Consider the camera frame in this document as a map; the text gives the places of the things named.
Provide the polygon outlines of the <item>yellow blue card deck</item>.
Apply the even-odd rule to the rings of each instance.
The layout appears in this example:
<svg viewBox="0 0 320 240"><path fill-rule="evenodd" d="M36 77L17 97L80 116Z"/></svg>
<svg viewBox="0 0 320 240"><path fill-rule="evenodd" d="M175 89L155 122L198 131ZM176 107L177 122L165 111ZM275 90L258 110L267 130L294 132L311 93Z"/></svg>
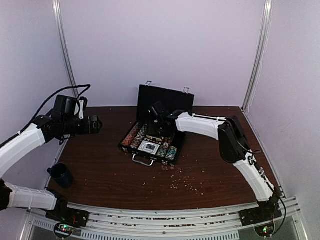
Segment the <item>yellow blue card deck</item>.
<svg viewBox="0 0 320 240"><path fill-rule="evenodd" d="M153 141L163 141L164 140L164 137L162 137L162 136L146 135L146 137L150 140L153 140Z"/></svg>

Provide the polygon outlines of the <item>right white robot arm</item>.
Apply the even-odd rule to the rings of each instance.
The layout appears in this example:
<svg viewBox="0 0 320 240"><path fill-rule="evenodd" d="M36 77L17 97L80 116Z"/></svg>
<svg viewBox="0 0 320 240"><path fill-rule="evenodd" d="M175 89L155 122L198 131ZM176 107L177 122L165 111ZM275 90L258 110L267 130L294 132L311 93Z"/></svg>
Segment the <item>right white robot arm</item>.
<svg viewBox="0 0 320 240"><path fill-rule="evenodd" d="M236 116L203 116L183 110L170 113L154 106L148 109L148 116L155 121L155 131L160 135L179 131L217 140L221 158L236 167L252 188L258 204L258 219L266 221L278 210L279 193L257 162L257 152L251 150Z"/></svg>

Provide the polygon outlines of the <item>black poker set case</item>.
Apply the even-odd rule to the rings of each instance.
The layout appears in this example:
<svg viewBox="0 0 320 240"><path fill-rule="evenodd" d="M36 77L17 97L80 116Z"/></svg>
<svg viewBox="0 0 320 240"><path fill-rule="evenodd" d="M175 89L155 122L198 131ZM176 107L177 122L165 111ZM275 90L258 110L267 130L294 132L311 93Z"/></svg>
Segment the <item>black poker set case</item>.
<svg viewBox="0 0 320 240"><path fill-rule="evenodd" d="M194 95L152 86L150 81L138 90L135 123L118 148L132 155L132 161L151 167L155 162L173 168L184 145L186 133L178 131L175 120L180 113L191 113Z"/></svg>

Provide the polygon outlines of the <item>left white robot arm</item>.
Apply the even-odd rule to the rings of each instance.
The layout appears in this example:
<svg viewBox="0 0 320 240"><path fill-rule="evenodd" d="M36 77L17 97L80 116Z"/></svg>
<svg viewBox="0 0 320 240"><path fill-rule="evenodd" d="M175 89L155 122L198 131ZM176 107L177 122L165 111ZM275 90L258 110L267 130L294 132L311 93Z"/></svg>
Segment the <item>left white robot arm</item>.
<svg viewBox="0 0 320 240"><path fill-rule="evenodd" d="M33 150L64 136L98 134L103 126L98 116L71 117L63 121L40 115L15 138L0 148L0 209L26 208L52 211L61 222L72 218L72 211L48 190L17 186L3 180L5 173Z"/></svg>

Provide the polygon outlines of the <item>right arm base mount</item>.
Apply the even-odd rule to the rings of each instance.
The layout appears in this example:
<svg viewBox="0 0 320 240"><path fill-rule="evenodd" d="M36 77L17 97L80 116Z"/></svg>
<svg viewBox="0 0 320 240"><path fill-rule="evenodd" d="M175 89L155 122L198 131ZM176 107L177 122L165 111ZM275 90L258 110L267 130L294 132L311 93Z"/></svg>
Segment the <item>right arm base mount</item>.
<svg viewBox="0 0 320 240"><path fill-rule="evenodd" d="M278 200L269 200L264 202L258 201L257 203L258 207L244 209L238 213L242 226L256 225L272 221L272 219L279 218L283 215L280 210Z"/></svg>

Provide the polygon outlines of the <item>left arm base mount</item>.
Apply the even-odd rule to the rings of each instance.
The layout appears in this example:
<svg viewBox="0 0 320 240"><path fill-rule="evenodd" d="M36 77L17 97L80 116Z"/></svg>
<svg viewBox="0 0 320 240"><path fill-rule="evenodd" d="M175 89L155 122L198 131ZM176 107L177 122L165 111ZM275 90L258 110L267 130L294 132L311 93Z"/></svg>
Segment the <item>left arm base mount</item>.
<svg viewBox="0 0 320 240"><path fill-rule="evenodd" d="M44 210L46 217L55 221L68 224L72 227L86 227L90 213L86 210L80 210L68 207L68 200L55 190L49 189L50 193L56 198L56 204L53 210Z"/></svg>

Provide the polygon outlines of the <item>white playing card box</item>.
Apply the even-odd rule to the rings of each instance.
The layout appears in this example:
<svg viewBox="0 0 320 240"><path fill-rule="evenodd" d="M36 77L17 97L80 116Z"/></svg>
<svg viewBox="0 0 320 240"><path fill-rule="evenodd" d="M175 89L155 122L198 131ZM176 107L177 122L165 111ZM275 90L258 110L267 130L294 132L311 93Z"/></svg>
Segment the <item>white playing card box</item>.
<svg viewBox="0 0 320 240"><path fill-rule="evenodd" d="M138 150L151 155L156 155L159 148L160 148L159 144L143 140L140 146L138 147Z"/></svg>

